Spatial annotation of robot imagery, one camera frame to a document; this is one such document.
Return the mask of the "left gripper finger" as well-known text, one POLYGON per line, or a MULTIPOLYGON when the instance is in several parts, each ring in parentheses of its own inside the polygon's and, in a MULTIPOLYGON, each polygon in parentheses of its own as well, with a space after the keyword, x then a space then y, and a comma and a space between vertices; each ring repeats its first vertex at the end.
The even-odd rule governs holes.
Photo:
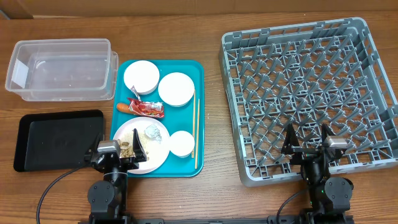
POLYGON ((103 140, 103 134, 102 133, 98 133, 97 135, 96 135, 96 137, 94 138, 94 141, 93 141, 93 143, 91 144, 91 146, 90 146, 90 152, 91 153, 95 153, 95 152, 97 152, 98 151, 98 145, 99 145, 99 143, 103 140))
POLYGON ((136 128, 133 129, 132 150, 135 154, 136 159, 146 159, 147 158, 146 152, 140 142, 138 131, 136 128))

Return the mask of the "peanuts and rice scraps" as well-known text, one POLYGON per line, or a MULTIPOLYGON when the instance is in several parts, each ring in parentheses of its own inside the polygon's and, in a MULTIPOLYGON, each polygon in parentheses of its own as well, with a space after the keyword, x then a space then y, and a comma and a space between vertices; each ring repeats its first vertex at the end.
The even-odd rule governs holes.
MULTIPOLYGON (((146 154, 148 154, 149 150, 147 149, 147 145, 150 142, 150 139, 142 132, 138 131, 137 134, 143 149, 145 150, 146 154)), ((120 158, 136 156, 132 148, 133 137, 134 137, 134 131, 131 130, 123 134, 120 138, 116 139, 121 148, 120 158)))

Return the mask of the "pink dinner plate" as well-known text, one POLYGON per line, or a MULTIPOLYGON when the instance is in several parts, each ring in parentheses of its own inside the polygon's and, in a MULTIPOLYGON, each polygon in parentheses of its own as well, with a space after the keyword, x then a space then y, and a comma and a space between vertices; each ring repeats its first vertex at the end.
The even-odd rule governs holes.
POLYGON ((121 142, 129 142, 129 152, 126 151, 126 147, 123 147, 123 152, 121 157, 126 157, 127 155, 132 156, 132 137, 133 130, 137 129, 140 142, 147 154, 147 161, 140 162, 138 169, 131 169, 128 172, 130 174, 148 174, 152 171, 158 169, 167 159, 170 149, 167 147, 167 141, 170 138, 170 134, 167 128, 158 120, 148 117, 136 117, 126 121, 122 124, 113 135, 113 140, 120 140, 121 142), (145 134, 145 130, 148 127, 156 126, 159 130, 161 138, 150 138, 145 134))

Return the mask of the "foil ball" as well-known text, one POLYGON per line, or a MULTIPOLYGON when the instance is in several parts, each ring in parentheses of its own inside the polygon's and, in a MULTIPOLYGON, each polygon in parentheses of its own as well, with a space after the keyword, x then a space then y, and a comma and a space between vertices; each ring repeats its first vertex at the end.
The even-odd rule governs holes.
POLYGON ((159 143, 162 142, 160 129, 155 124, 151 124, 148 127, 146 127, 144 133, 149 139, 156 140, 159 143))

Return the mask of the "white cup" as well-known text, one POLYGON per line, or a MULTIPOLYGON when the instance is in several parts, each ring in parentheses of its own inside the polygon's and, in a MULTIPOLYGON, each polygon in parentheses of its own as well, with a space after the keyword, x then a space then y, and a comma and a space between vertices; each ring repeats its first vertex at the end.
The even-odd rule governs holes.
POLYGON ((195 147, 195 140, 189 132, 177 131, 170 136, 169 146, 172 154, 185 158, 191 155, 195 147))

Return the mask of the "red snack wrapper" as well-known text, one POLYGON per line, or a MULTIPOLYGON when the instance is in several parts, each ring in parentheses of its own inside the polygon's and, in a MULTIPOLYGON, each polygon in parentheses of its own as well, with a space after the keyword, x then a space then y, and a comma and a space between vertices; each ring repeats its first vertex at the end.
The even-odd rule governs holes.
POLYGON ((163 118, 165 116, 163 103, 142 101, 134 86, 131 87, 131 91, 136 96, 136 99, 128 98, 130 101, 127 106, 128 112, 134 115, 148 116, 151 118, 163 118))

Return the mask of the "white bowl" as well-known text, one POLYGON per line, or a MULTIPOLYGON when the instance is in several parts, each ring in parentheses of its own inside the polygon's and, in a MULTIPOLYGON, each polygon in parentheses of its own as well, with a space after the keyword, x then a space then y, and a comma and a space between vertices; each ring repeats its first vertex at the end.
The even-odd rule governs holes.
POLYGON ((193 80, 186 74, 173 72, 161 79, 158 86, 160 99, 170 106, 186 105, 195 92, 193 80))

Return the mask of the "pink bowl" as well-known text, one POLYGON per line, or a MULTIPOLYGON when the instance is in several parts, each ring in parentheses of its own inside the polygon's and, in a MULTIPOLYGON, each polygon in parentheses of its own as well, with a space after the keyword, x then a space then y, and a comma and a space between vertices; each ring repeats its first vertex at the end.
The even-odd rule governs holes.
POLYGON ((146 60, 133 62, 124 71, 124 84, 128 89, 134 87, 139 95, 152 93, 157 88, 159 79, 157 66, 146 60))

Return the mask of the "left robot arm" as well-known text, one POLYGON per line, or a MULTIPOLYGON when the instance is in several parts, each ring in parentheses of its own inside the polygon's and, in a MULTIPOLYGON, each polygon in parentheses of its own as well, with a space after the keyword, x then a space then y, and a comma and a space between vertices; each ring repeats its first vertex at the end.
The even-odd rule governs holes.
POLYGON ((103 174, 103 180, 95 182, 88 190, 91 205, 89 223, 137 223, 127 212, 128 170, 138 169, 147 155, 136 129, 132 134, 134 156, 120 157, 121 148, 116 140, 104 141, 97 136, 85 153, 89 166, 103 174))

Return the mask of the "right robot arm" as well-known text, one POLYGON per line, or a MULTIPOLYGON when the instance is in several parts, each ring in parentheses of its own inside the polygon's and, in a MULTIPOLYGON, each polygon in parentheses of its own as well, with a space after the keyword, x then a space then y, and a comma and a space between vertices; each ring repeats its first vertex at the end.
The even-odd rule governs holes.
POLYGON ((292 124, 287 126, 281 153, 292 156, 290 163, 300 166, 302 179, 307 188, 288 198, 278 209, 276 222, 282 219, 280 213, 287 203, 305 192, 310 197, 310 208, 304 208, 291 218, 293 223, 353 223, 353 217, 345 212, 350 209, 354 185, 343 177, 332 177, 329 163, 340 159, 348 149, 345 138, 335 135, 322 125, 322 142, 316 147, 302 147, 292 124))

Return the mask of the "grey dishwasher rack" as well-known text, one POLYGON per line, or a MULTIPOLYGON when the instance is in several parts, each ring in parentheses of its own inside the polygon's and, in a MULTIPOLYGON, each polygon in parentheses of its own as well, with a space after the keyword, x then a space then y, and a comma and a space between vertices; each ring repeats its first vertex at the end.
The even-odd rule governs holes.
POLYGON ((299 180, 280 152, 288 125, 302 147, 323 124, 348 140, 332 174, 397 165, 397 99, 364 19, 225 33, 220 69, 245 186, 299 180))

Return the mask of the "orange carrot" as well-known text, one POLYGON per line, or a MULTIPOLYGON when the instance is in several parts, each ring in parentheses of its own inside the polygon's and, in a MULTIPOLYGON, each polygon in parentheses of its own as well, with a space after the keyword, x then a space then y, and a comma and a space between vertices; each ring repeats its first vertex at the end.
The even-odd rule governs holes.
POLYGON ((122 113, 132 114, 132 111, 129 109, 129 105, 125 103, 118 103, 116 105, 116 109, 122 113))

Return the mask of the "wooden chopstick left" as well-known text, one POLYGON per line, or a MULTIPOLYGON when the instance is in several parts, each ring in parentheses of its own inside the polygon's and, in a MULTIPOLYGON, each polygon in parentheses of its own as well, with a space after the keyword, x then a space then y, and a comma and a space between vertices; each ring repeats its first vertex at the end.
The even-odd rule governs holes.
MULTIPOLYGON (((192 136, 194 139, 194 147, 195 147, 195 129, 196 129, 196 90, 193 93, 193 128, 192 128, 192 136)), ((191 153, 192 159, 195 157, 194 149, 191 153)))

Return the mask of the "teal serving tray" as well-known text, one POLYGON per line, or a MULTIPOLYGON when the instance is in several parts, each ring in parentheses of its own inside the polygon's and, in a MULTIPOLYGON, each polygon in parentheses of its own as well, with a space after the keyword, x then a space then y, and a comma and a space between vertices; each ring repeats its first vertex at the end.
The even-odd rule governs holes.
MULTIPOLYGON (((136 118, 133 114, 126 114, 118 111, 116 105, 118 103, 128 103, 128 98, 134 95, 124 84, 124 71, 127 67, 135 62, 128 60, 120 65, 116 82, 113 116, 111 122, 110 138, 116 133, 117 129, 130 119, 136 118)), ((200 99, 200 122, 199 122, 199 139, 198 139, 198 168, 195 169, 195 158, 190 156, 179 158, 170 153, 166 161, 155 171, 148 174, 130 174, 130 178, 151 178, 151 177, 194 177, 198 175, 204 166, 205 155, 205 82, 203 66, 194 60, 151 60, 160 71, 160 78, 169 73, 180 72, 188 75, 194 82, 196 90, 196 109, 198 108, 198 99, 200 99)), ((181 107, 173 107, 168 104, 164 105, 165 117, 159 121, 167 128, 169 134, 176 131, 192 132, 193 128, 193 101, 189 101, 181 107)))

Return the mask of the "clear plastic bin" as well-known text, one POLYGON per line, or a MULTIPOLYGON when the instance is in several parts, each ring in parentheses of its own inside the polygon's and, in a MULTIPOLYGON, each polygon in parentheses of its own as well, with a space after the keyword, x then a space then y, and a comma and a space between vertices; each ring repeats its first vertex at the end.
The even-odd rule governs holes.
POLYGON ((108 39, 19 41, 5 89, 25 101, 111 100, 119 59, 108 39))

